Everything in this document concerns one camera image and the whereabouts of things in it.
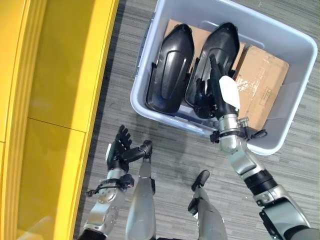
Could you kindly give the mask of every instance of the yellow cabinet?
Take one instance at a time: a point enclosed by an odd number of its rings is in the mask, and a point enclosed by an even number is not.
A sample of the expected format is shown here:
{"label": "yellow cabinet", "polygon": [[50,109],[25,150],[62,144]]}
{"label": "yellow cabinet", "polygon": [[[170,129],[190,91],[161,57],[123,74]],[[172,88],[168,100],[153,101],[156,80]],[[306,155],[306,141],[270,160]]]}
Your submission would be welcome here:
{"label": "yellow cabinet", "polygon": [[46,240],[66,239],[85,134],[28,119],[17,228]]}
{"label": "yellow cabinet", "polygon": [[0,1],[0,142],[4,142],[6,137],[10,92],[24,9],[25,0]]}
{"label": "yellow cabinet", "polygon": [[0,0],[0,240],[70,240],[118,0]]}
{"label": "yellow cabinet", "polygon": [[86,132],[115,0],[49,0],[29,117]]}

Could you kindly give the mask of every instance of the cardboard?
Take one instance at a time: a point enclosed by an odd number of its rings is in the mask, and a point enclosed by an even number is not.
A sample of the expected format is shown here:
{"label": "cardboard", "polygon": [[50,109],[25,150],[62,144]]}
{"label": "cardboard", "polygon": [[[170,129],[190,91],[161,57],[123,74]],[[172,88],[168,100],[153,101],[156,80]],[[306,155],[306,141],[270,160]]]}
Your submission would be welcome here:
{"label": "cardboard", "polygon": [[[182,22],[169,19],[168,24],[166,26],[164,37],[166,37],[172,31],[172,29],[174,29],[174,27],[176,25],[179,25],[179,24],[182,24]],[[208,36],[212,32],[203,30],[203,29],[195,27],[195,26],[190,26],[189,25],[189,27],[192,30],[192,38],[193,38],[193,43],[194,43],[194,55],[193,55],[193,59],[192,59],[192,62],[191,62],[191,67],[189,69],[189,73],[190,73],[192,68],[193,68],[193,66],[195,65],[196,59],[200,57],[202,47],[204,46]],[[245,47],[245,43],[241,42],[238,55],[237,55],[237,57],[236,57],[236,59],[235,59],[235,61],[233,63],[233,66],[232,66],[232,70],[236,70],[237,64],[238,64],[239,59],[240,59],[240,57],[242,55],[244,47]]]}
{"label": "cardboard", "polygon": [[289,64],[250,46],[241,56],[235,81],[240,95],[239,118],[247,116],[249,127],[260,130],[271,111]]}

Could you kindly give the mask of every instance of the floor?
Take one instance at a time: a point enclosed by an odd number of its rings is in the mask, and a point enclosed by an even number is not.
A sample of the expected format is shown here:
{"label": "floor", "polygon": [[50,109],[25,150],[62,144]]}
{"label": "floor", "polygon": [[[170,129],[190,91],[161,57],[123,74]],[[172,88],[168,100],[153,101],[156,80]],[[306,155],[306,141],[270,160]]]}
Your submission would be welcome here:
{"label": "floor", "polygon": [[[236,0],[313,37],[319,43],[319,0]],[[105,68],[74,236],[88,217],[96,199],[85,192],[106,177],[105,153],[120,126],[130,131],[133,146],[151,139],[154,145],[152,174],[157,237],[198,239],[196,220],[188,213],[190,185],[203,169],[211,172],[206,191],[224,218],[230,240],[269,240],[259,218],[260,208],[236,175],[218,145],[208,139],[137,115],[130,105],[136,58],[156,0],[120,0]],[[309,83],[283,147],[260,157],[276,181],[302,207],[311,225],[320,227],[319,205],[319,54]],[[136,178],[140,161],[130,165]],[[126,194],[110,239],[122,240],[134,189]]]}

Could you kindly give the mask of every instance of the plastic storage bin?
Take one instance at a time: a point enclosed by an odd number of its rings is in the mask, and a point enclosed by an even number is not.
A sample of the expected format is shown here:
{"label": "plastic storage bin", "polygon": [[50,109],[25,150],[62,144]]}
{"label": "plastic storage bin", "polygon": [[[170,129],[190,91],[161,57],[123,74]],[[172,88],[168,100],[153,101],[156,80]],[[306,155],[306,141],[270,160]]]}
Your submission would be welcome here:
{"label": "plastic storage bin", "polygon": [[152,62],[158,57],[169,19],[207,31],[213,31],[224,22],[232,22],[238,27],[240,41],[265,49],[289,63],[289,71],[264,125],[268,135],[248,143],[249,149],[259,155],[277,152],[284,143],[316,60],[318,48],[315,41],[292,27],[232,1],[158,0],[141,44],[131,105],[146,118],[204,136],[209,136],[217,124],[197,118],[190,107],[182,105],[176,114],[165,115],[148,109],[145,104]]}

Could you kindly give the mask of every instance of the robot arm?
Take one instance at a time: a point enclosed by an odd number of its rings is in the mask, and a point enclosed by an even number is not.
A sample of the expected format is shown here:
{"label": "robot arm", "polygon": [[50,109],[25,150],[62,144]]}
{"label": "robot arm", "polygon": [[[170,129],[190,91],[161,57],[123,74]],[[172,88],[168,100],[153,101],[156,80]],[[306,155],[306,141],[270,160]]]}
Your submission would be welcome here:
{"label": "robot arm", "polygon": [[219,121],[219,131],[213,132],[211,141],[220,142],[220,148],[228,154],[233,169],[250,189],[258,206],[263,207],[259,215],[273,239],[318,240],[319,230],[310,228],[300,207],[247,148],[241,127],[248,126],[248,118],[238,119],[240,104],[237,84],[232,78],[220,75],[214,55],[210,56],[210,60],[209,84],[213,89],[215,115]]}
{"label": "robot arm", "polygon": [[126,240],[155,240],[156,213],[153,195],[156,192],[155,180],[152,179],[151,153],[143,157],[125,228]]}
{"label": "robot arm", "polygon": [[107,178],[100,180],[96,189],[87,192],[88,197],[97,194],[97,201],[78,240],[106,240],[115,226],[125,201],[125,192],[135,182],[128,174],[129,163],[150,156],[152,150],[151,141],[144,141],[143,145],[130,149],[131,143],[128,129],[122,125],[106,152]]}

